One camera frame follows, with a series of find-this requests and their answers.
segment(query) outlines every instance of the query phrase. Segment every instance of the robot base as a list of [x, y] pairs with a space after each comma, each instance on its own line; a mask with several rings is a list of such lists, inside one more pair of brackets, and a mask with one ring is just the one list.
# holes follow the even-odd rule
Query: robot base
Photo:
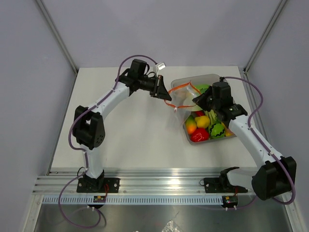
[[106, 178], [104, 172], [97, 179], [93, 179], [87, 175], [79, 178], [77, 190], [78, 193], [118, 193], [119, 192], [119, 178]]

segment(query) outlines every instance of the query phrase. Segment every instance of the ziplock bag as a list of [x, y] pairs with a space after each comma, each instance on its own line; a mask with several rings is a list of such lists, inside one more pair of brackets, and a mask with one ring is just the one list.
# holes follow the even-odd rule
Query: ziplock bag
[[192, 111], [202, 110], [192, 99], [201, 95], [199, 90], [195, 88], [191, 82], [182, 84], [169, 91], [172, 101], [164, 100], [165, 104], [172, 107], [174, 115], [180, 125], [184, 124]]

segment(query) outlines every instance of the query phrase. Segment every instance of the cable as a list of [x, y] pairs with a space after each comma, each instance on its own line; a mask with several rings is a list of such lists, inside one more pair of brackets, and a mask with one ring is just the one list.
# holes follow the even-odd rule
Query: cable
[[147, 71], [146, 71], [146, 73], [147, 73], [147, 72], [149, 72], [149, 70], [150, 70], [150, 66], [149, 66], [149, 64], [147, 64], [147, 63], [146, 63], [146, 66], [147, 66]]
[[147, 77], [149, 77], [149, 74], [154, 74], [154, 75], [153, 75], [153, 76], [151, 76], [150, 78], [153, 78], [153, 77], [155, 77], [155, 76], [156, 76], [156, 73], [155, 73], [155, 72], [149, 72], [149, 73], [147, 73], [147, 74], [146, 74], [146, 76], [147, 76]]
[[[118, 73], [117, 73], [117, 77], [116, 77], [116, 80], [115, 80], [115, 84], [114, 84], [114, 86], [112, 87], [112, 90], [111, 90], [110, 92], [108, 92], [108, 93], [104, 96], [104, 98], [102, 98], [102, 99], [97, 103], [97, 105], [100, 105], [102, 102], [104, 102], [104, 101], [114, 92], [114, 90], [116, 89], [116, 87], [117, 87], [117, 85], [118, 85], [118, 82], [119, 82], [120, 71], [121, 71], [121, 68], [122, 68], [123, 64], [124, 64], [128, 59], [131, 59], [131, 58], [134, 58], [134, 57], [144, 57], [144, 58], [147, 58], [147, 59], [151, 60], [153, 63], [157, 64], [157, 62], [156, 62], [154, 59], [152, 59], [152, 58], [150, 58], [150, 57], [148, 57], [148, 56], [145, 56], [145, 55], [133, 55], [133, 56], [130, 56], [130, 57], [126, 58], [124, 61], [121, 62], [120, 66], [119, 66]], [[68, 135], [69, 145], [70, 145], [70, 147], [71, 147], [73, 150], [76, 150], [76, 151], [83, 151], [83, 152], [84, 152], [85, 162], [86, 162], [86, 168], [85, 168], [85, 171], [84, 171], [82, 174], [77, 175], [77, 177], [75, 177], [75, 178], [73, 178], [72, 180], [70, 180], [70, 181], [63, 187], [63, 189], [61, 190], [61, 192], [60, 192], [60, 194], [59, 194], [59, 198], [58, 198], [58, 207], [59, 207], [59, 210], [60, 210], [60, 212], [61, 212], [63, 218], [64, 218], [68, 223], [70, 223], [71, 225], [76, 226], [76, 227], [79, 227], [79, 228], [83, 228], [83, 229], [91, 229], [91, 228], [94, 228], [94, 227], [96, 227], [96, 226], [100, 223], [100, 221], [101, 221], [101, 214], [100, 214], [100, 211], [99, 211], [98, 209], [95, 209], [96, 212], [97, 212], [98, 215], [99, 215], [99, 219], [98, 219], [98, 221], [96, 222], [96, 224], [94, 224], [94, 225], [92, 225], [92, 226], [82, 226], [82, 225], [78, 225], [78, 224], [76, 224], [76, 223], [70, 221], [70, 219], [69, 219], [69, 218], [65, 215], [65, 213], [63, 212], [60, 201], [61, 201], [61, 196], [62, 196], [64, 190], [67, 188], [67, 186], [69, 186], [70, 183], [72, 183], [72, 182], [75, 181], [76, 179], [78, 179], [78, 178], [80, 178], [81, 176], [83, 176], [84, 174], [86, 174], [87, 171], [88, 171], [89, 163], [88, 163], [87, 152], [86, 152], [85, 149], [83, 149], [83, 148], [81, 148], [81, 147], [74, 147], [74, 145], [73, 145], [73, 143], [72, 143], [72, 137], [71, 137], [71, 136], [72, 136], [72, 131], [73, 131], [73, 128], [74, 128], [75, 124], [76, 124], [84, 115], [86, 115], [86, 114], [88, 114], [90, 111], [94, 110], [94, 109], [96, 108], [97, 105], [94, 105], [94, 106], [88, 108], [85, 112], [83, 112], [81, 115], [79, 115], [79, 116], [74, 120], [74, 122], [72, 123], [72, 125], [71, 125], [71, 127], [70, 127], [69, 135]]]
[[103, 226], [103, 228], [105, 228], [105, 227], [107, 226], [106, 218], [105, 218], [104, 214], [103, 214], [100, 210], [98, 210], [98, 211], [99, 211], [99, 213], [101, 214], [101, 216], [102, 216], [102, 218], [103, 218], [103, 220], [104, 220], [104, 226]]
[[252, 201], [250, 201], [248, 204], [237, 207], [237, 209], [245, 209], [248, 208], [249, 206], [251, 206], [255, 201], [257, 200], [257, 196], [255, 195], [255, 197], [252, 199]]
[[79, 170], [77, 171], [77, 175], [76, 175], [76, 176], [78, 176], [79, 171], [80, 171], [82, 168], [84, 168], [84, 169], [85, 169], [85, 167], [80, 167], [80, 168], [79, 168]]
[[274, 160], [280, 165], [280, 167], [282, 168], [283, 172], [285, 173], [286, 177], [288, 178], [289, 180], [289, 183], [291, 185], [291, 189], [292, 189], [292, 196], [291, 196], [291, 199], [287, 202], [281, 202], [279, 201], [278, 199], [276, 198], [273, 198], [276, 202], [278, 203], [281, 203], [281, 204], [284, 204], [284, 205], [287, 205], [287, 204], [291, 204], [294, 200], [295, 200], [295, 197], [296, 197], [296, 189], [295, 189], [295, 186], [294, 186], [294, 183], [293, 183], [293, 180], [289, 174], [289, 172], [286, 170], [286, 168], [284, 167], [284, 165], [280, 162], [280, 160], [274, 155], [274, 153], [270, 150], [270, 148], [263, 142], [263, 140], [257, 135], [257, 133], [254, 131], [254, 129], [251, 127], [251, 119], [253, 117], [253, 115], [261, 108], [263, 102], [264, 102], [264, 98], [263, 98], [263, 94], [262, 92], [258, 89], [258, 87], [251, 83], [250, 81], [247, 81], [245, 79], [242, 79], [242, 78], [238, 78], [238, 77], [232, 77], [232, 76], [228, 76], [228, 77], [224, 77], [225, 79], [235, 79], [235, 80], [240, 80], [240, 81], [243, 81], [243, 82], [246, 82], [247, 84], [251, 85], [257, 92], [258, 94], [260, 95], [260, 98], [261, 98], [261, 102], [260, 104], [257, 106], [257, 108], [249, 115], [249, 118], [248, 118], [248, 126], [250, 128], [250, 131], [253, 133], [253, 135], [257, 138], [257, 140], [260, 142], [260, 144], [265, 148], [265, 150], [269, 153], [269, 155], [272, 156], [272, 158], [274, 158]]
[[[92, 208], [82, 207], [82, 208], [76, 209], [75, 211], [73, 211], [72, 213], [70, 213], [67, 217], [70, 218], [70, 217], [72, 217], [74, 214], [78, 213], [79, 211], [88, 210], [88, 209], [92, 209]], [[48, 216], [48, 213], [47, 213], [47, 210], [46, 210], [46, 221], [47, 221], [50, 225], [52, 225], [52, 226], [57, 226], [57, 225], [61, 224], [62, 222], [64, 222], [65, 219], [62, 219], [62, 220], [59, 221], [59, 222], [52, 222], [52, 221], [49, 219], [49, 216]]]
[[235, 187], [235, 193], [234, 193], [233, 197], [235, 197], [235, 196], [237, 195], [237, 193], [238, 193], [238, 188], [237, 188], [237, 186], [236, 186], [236, 187]]

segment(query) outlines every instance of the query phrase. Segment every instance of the gray wall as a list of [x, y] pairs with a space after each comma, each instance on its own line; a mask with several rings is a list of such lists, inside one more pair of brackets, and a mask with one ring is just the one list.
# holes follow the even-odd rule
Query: gray wall
[[296, 194], [309, 228], [309, 1], [289, 1], [249, 70], [265, 97], [261, 117], [270, 141], [297, 162]]
[[79, 67], [244, 66], [279, 0], [44, 0]]
[[21, 228], [74, 75], [32, 0], [0, 1], [0, 230]]

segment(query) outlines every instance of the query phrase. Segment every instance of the metal frame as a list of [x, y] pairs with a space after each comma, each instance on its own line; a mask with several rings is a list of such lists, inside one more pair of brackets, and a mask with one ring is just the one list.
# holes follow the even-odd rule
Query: metal frame
[[[45, 18], [49, 28], [55, 36], [61, 50], [71, 65], [72, 70], [77, 76], [78, 68], [76, 67], [72, 57], [70, 56], [61, 36], [59, 35], [53, 20], [43, 3], [43, 0], [35, 0], [43, 17]], [[245, 68], [239, 69], [241, 76], [248, 80], [247, 73], [258, 56], [267, 37], [277, 22], [288, 0], [281, 0], [278, 4], [271, 20], [263, 32], [257, 46], [255, 47]], [[257, 102], [254, 97], [253, 89], [249, 85], [245, 85], [245, 90], [249, 98], [251, 109], [257, 107]], [[259, 113], [255, 116], [256, 127], [261, 134], [267, 138], [265, 129]], [[77, 168], [51, 168], [53, 158], [48, 170], [49, 176], [39, 176], [33, 190], [32, 203], [28, 211], [28, 217], [24, 225], [24, 231], [31, 232], [34, 230], [39, 211], [45, 195], [59, 194], [63, 186], [76, 176]], [[196, 197], [196, 196], [214, 196], [214, 194], [206, 194], [204, 188], [199, 185], [199, 181], [204, 177], [218, 176], [219, 172], [224, 168], [207, 168], [207, 169], [153, 169], [153, 170], [119, 170], [105, 169], [105, 175], [110, 177], [121, 178], [121, 186], [119, 193], [111, 194], [113, 198], [117, 197], [139, 197], [139, 196], [172, 196], [172, 197]], [[85, 197], [95, 194], [79, 194], [76, 193], [77, 180], [72, 182], [64, 192], [66, 197]], [[284, 201], [290, 198], [290, 194], [282, 196]], [[293, 231], [305, 231], [305, 226], [295, 203], [286, 206], [286, 211], [292, 225]]]
[[279, 16], [281, 15], [281, 13], [282, 13], [282, 11], [283, 11], [283, 9], [286, 6], [288, 1], [289, 0], [281, 0], [279, 2], [279, 4], [278, 4], [274, 14], [272, 15], [268, 25], [266, 26], [266, 28], [265, 28], [265, 30], [264, 30], [264, 32], [263, 32], [259, 42], [257, 43], [257, 45], [256, 45], [256, 47], [255, 47], [255, 49], [254, 49], [254, 51], [252, 53], [252, 55], [250, 56], [247, 64], [245, 65], [245, 68], [244, 68], [245, 74], [248, 73], [250, 67], [252, 66], [253, 62], [255, 61], [256, 57], [258, 56], [261, 48], [263, 47], [266, 39], [268, 38], [270, 32], [272, 31], [274, 25], [276, 24]]
[[61, 51], [63, 52], [65, 58], [67, 59], [67, 61], [69, 62], [74, 74], [75, 74], [75, 77], [77, 77], [77, 73], [78, 73], [78, 67], [76, 66], [72, 56], [70, 55], [66, 45], [64, 44], [55, 24], [54, 24], [54, 21], [52, 19], [52, 17], [50, 16], [43, 0], [34, 0], [34, 2], [37, 4], [38, 6], [38, 9], [39, 11], [42, 13], [47, 25], [48, 25], [48, 28], [51, 30], [53, 36], [55, 37]]
[[56, 153], [57, 144], [58, 144], [58, 141], [59, 141], [59, 138], [60, 138], [61, 130], [62, 130], [62, 127], [63, 127], [63, 124], [64, 124], [64, 119], [65, 119], [66, 114], [67, 114], [67, 110], [68, 110], [68, 107], [69, 107], [69, 103], [70, 103], [70, 100], [71, 100], [71, 97], [72, 97], [72, 93], [73, 93], [73, 90], [74, 90], [75, 82], [76, 82], [76, 78], [74, 79], [74, 83], [73, 83], [73, 85], [71, 86], [71, 89], [70, 89], [70, 93], [69, 93], [69, 95], [68, 95], [68, 98], [67, 98], [67, 100], [65, 101], [65, 102], [66, 102], [66, 109], [65, 109], [65, 112], [64, 112], [64, 114], [63, 114], [61, 126], [60, 126], [59, 132], [58, 132], [58, 137], [57, 137], [57, 139], [56, 139], [56, 143], [55, 143], [55, 146], [54, 146], [54, 150], [52, 151], [53, 154], [52, 154], [52, 157], [51, 157], [51, 160], [50, 160], [50, 163], [49, 163], [49, 166], [48, 166], [46, 175], [49, 175], [50, 170], [51, 170], [52, 165], [53, 165], [53, 161], [54, 161], [54, 157], [55, 157], [55, 153]]

